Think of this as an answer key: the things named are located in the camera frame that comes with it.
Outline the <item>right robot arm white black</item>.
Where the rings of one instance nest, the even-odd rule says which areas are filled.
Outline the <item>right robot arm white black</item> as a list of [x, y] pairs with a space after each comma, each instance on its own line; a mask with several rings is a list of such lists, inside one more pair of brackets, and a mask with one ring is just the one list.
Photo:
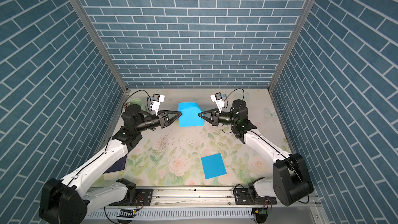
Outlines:
[[305, 159], [299, 153], [283, 150], [263, 136], [249, 120], [244, 100], [235, 100], [228, 112], [222, 110], [220, 100], [216, 104], [217, 108], [198, 113], [198, 116], [216, 127], [229, 125], [237, 139], [272, 164], [272, 181], [260, 178], [249, 184], [252, 200], [276, 197], [283, 205], [290, 206], [314, 192]]

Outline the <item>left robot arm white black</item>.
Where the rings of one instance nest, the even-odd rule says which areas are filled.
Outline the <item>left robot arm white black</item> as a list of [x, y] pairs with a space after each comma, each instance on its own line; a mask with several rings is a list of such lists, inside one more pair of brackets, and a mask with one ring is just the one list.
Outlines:
[[42, 188], [38, 215], [49, 224], [79, 224], [92, 212], [113, 203], [138, 202], [136, 184], [118, 179], [108, 187], [89, 191], [96, 180], [131, 152], [142, 132], [165, 128], [181, 117], [178, 111], [145, 112], [133, 104], [122, 113], [123, 126], [91, 159], [62, 179], [50, 179]]

